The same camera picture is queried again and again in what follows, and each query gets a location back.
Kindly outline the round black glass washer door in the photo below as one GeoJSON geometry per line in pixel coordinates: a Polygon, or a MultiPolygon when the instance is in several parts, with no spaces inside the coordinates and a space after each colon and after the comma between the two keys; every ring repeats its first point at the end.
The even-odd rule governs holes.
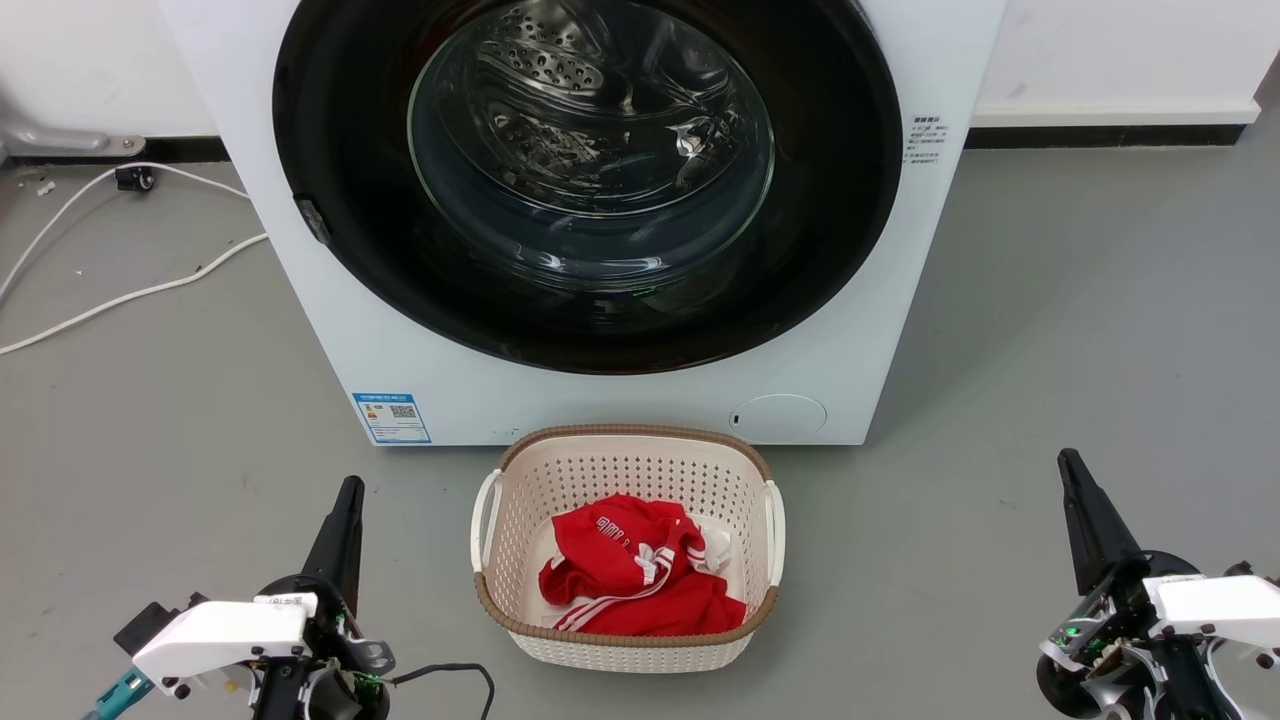
{"type": "Polygon", "coordinates": [[[422,68],[517,1],[300,0],[273,78],[278,152],[366,288],[481,354],[640,375],[762,346],[850,282],[890,219],[904,143],[888,63],[855,0],[635,0],[739,61],[765,105],[773,165],[755,197],[627,217],[420,170],[408,118],[422,68]]]}

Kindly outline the blue energy label sticker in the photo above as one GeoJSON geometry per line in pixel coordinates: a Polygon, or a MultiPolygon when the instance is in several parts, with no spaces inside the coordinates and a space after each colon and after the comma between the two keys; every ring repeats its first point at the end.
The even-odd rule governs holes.
{"type": "Polygon", "coordinates": [[[426,446],[433,442],[412,395],[352,393],[352,401],[374,445],[426,446]]]}

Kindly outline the grey pipe with bracket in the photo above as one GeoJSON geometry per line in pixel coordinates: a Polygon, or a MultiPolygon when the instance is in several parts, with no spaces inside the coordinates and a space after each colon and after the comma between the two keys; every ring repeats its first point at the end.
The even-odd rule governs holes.
{"type": "Polygon", "coordinates": [[[147,145],[142,136],[108,135],[38,126],[0,126],[0,145],[12,158],[134,158],[147,145]]]}

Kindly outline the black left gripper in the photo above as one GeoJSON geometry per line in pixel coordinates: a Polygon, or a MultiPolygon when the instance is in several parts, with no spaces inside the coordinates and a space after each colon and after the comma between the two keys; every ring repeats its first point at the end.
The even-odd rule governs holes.
{"type": "Polygon", "coordinates": [[[381,676],[394,667],[383,641],[358,628],[365,483],[348,475],[325,516],[301,574],[262,588],[261,600],[315,594],[302,639],[282,655],[262,653],[255,673],[251,720],[388,720],[390,692],[381,676]]]}

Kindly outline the white front-load washing machine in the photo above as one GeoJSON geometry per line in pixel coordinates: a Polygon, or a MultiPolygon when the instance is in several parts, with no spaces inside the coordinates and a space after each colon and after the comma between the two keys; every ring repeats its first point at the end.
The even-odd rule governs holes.
{"type": "Polygon", "coordinates": [[[826,407],[826,424],[801,445],[865,441],[1009,0],[855,3],[888,63],[902,132],[914,115],[937,115],[947,124],[940,163],[905,167],[901,154],[899,190],[877,245],[805,322],[705,365],[590,375],[526,366],[435,334],[381,301],[312,237],[294,205],[273,123],[278,54],[300,0],[159,0],[351,405],[352,393],[412,395],[431,445],[439,446],[507,445],[531,430],[579,424],[733,436],[730,414],[764,395],[801,395],[826,407]]]}

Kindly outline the round white filter cover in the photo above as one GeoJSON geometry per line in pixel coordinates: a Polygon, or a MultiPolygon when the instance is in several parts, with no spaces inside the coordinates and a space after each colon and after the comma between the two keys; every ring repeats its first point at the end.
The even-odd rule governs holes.
{"type": "Polygon", "coordinates": [[[826,407],[801,395],[764,395],[730,414],[730,430],[751,445],[808,443],[823,428],[826,407]]]}

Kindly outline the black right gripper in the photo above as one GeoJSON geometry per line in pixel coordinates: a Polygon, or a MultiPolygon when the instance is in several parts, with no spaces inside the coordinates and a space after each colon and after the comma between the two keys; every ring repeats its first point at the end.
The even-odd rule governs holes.
{"type": "Polygon", "coordinates": [[[1082,600],[1041,646],[1041,694],[1073,720],[1217,720],[1216,626],[1172,618],[1172,589],[1208,577],[1143,551],[1078,450],[1057,468],[1082,600]]]}

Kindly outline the black text sticker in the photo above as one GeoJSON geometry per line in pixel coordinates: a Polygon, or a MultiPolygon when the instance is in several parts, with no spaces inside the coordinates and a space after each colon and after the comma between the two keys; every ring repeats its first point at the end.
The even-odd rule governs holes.
{"type": "Polygon", "coordinates": [[[914,115],[904,126],[902,164],[925,167],[940,163],[948,127],[937,115],[914,115]]]}

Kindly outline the red striped garment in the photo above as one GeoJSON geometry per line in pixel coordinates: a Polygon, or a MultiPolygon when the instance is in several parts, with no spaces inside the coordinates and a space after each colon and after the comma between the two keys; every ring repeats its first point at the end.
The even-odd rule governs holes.
{"type": "Polygon", "coordinates": [[[748,606],[727,577],[696,571],[703,550],[684,506],[613,495],[550,520],[556,551],[538,573],[544,623],[622,637],[710,635],[742,625],[748,606]]]}

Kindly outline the white garment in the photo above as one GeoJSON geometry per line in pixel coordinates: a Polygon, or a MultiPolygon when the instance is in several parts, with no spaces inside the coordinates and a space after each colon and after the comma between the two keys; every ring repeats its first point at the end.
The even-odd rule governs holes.
{"type": "Polygon", "coordinates": [[[733,533],[730,525],[717,518],[691,515],[691,521],[698,527],[703,550],[690,550],[690,564],[696,571],[727,577],[733,562],[733,533]]]}

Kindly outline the cream perforated laundry basket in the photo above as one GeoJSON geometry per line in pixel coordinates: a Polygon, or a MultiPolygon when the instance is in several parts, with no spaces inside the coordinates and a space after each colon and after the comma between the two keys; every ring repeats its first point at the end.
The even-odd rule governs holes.
{"type": "Polygon", "coordinates": [[[681,674],[727,666],[772,612],[783,577],[786,514],[758,451],[740,439],[668,427],[554,427],[512,445],[485,478],[470,527],[483,609],[530,657],[604,673],[681,674]],[[622,637],[561,632],[544,620],[538,573],[554,553],[554,515],[627,495],[680,503],[733,533],[730,593],[741,626],[710,635],[622,637]]]}

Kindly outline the stainless steel washer drum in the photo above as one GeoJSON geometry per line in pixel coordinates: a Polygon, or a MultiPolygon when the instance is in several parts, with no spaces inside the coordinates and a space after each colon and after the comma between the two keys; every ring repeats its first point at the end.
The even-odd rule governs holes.
{"type": "Polygon", "coordinates": [[[571,215],[751,199],[773,165],[771,120],[739,61],[635,0],[483,13],[422,68],[408,123],[421,172],[471,173],[571,215]]]}

